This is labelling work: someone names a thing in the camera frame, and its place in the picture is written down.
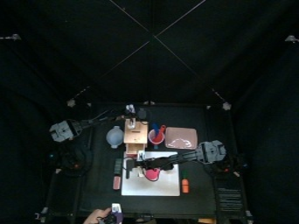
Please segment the person's hand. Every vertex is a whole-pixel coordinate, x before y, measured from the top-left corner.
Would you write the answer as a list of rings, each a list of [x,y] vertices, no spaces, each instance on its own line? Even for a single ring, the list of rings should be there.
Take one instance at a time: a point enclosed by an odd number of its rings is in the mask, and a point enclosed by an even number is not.
[[[99,218],[105,218],[111,212],[111,208],[96,209],[84,220],[83,224],[99,224]]]

